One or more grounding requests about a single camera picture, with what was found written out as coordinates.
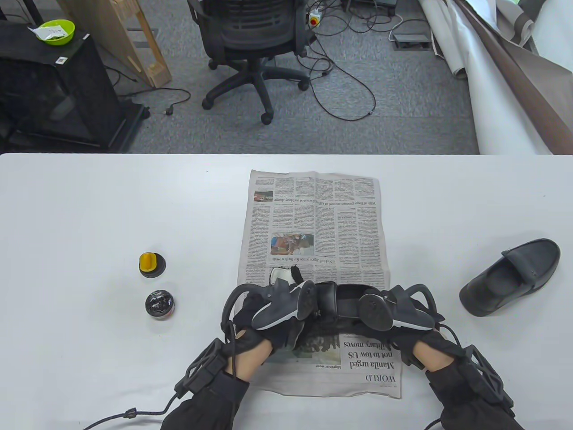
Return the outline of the person's left hand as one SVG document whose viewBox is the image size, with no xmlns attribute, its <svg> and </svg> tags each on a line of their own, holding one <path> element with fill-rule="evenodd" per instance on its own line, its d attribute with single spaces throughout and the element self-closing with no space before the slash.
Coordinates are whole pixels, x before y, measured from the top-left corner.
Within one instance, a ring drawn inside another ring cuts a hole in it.
<svg viewBox="0 0 573 430">
<path fill-rule="evenodd" d="M 299 321 L 296 317 L 287 319 L 278 325 L 265 330 L 254 330 L 252 318 L 255 313 L 266 305 L 266 301 L 260 296 L 249 293 L 242 309 L 235 314 L 233 324 L 239 332 L 243 332 L 238 343 L 238 352 L 247 352 L 258 346 L 264 340 L 268 340 L 274 353 L 278 349 L 287 349 L 297 344 L 298 337 L 304 330 L 305 321 Z"/>
</svg>

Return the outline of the person's right hand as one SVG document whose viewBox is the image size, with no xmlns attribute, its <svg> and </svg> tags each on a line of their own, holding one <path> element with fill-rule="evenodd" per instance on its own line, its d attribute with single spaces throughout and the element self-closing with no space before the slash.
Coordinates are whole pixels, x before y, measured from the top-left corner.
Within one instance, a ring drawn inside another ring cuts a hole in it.
<svg viewBox="0 0 573 430">
<path fill-rule="evenodd" d="M 393 328 L 389 332 L 388 342 L 399 350 L 403 364 L 431 372 L 442 370 L 465 356 L 463 348 L 436 330 Z"/>
</svg>

